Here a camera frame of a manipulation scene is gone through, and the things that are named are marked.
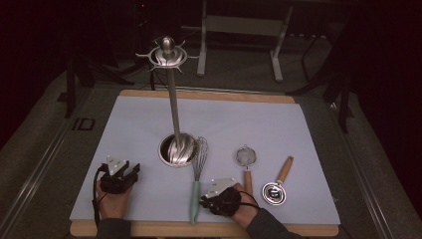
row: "metal pole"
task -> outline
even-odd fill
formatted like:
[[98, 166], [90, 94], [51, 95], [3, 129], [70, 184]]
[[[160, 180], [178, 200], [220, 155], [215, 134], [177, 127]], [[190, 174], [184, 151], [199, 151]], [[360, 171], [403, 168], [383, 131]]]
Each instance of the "metal pole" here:
[[174, 127], [174, 138], [176, 139], [177, 150], [180, 150], [180, 127], [179, 127], [179, 116], [177, 109], [177, 97], [176, 97], [176, 84], [174, 82], [174, 73], [173, 69], [167, 69], [167, 79], [168, 79], [168, 93], [170, 97], [170, 106], [171, 106], [171, 115], [173, 117], [173, 127]]

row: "small sieve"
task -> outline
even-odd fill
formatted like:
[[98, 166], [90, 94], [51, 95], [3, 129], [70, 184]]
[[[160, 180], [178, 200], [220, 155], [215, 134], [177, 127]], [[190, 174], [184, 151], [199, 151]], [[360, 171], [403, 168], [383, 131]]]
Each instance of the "small sieve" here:
[[249, 194], [253, 195], [253, 189], [252, 189], [252, 174], [251, 170], [249, 170], [249, 166], [252, 165], [257, 160], [257, 154], [255, 151], [248, 147], [247, 145], [244, 145], [243, 147], [239, 148], [236, 153], [236, 159], [239, 162], [240, 165], [245, 166], [245, 190]]

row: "sleeve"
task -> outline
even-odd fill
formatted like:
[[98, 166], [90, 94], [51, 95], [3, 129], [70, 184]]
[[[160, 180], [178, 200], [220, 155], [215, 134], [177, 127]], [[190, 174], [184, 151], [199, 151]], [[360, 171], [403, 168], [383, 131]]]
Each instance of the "sleeve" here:
[[277, 220], [269, 211], [261, 208], [258, 214], [252, 219], [246, 232], [252, 239], [297, 239], [302, 236], [290, 232], [279, 220]]
[[99, 230], [97, 231], [97, 238], [99, 239], [129, 239], [130, 238], [130, 222], [109, 218], [100, 221]]

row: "white paper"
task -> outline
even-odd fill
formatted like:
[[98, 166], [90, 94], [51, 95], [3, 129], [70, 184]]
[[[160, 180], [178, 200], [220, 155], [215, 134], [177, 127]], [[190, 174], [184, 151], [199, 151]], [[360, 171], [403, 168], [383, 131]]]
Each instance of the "white paper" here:
[[[250, 167], [259, 205], [285, 224], [338, 225], [339, 218], [323, 175], [304, 114], [296, 104], [244, 103], [178, 99], [180, 130], [207, 139], [201, 195], [213, 178], [234, 177], [243, 183], [244, 167], [235, 158], [245, 144], [257, 153]], [[174, 133], [169, 99], [118, 97], [71, 220], [93, 220], [93, 180], [108, 155], [141, 164], [132, 191], [128, 220], [189, 221], [192, 166], [174, 168], [158, 156], [160, 142]], [[268, 204], [262, 187], [274, 182], [286, 158], [294, 159], [283, 184], [286, 202]], [[200, 207], [198, 222], [232, 222]]]

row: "whisk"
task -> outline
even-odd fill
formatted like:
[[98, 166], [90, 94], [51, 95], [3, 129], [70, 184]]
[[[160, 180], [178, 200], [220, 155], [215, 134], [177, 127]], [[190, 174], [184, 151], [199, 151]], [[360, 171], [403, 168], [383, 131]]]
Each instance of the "whisk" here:
[[192, 162], [193, 174], [195, 181], [193, 182], [192, 200], [190, 204], [190, 223], [196, 223], [199, 207], [199, 177], [201, 176], [202, 168], [207, 160], [208, 142], [204, 137], [199, 136], [197, 139], [198, 151], [195, 160]]

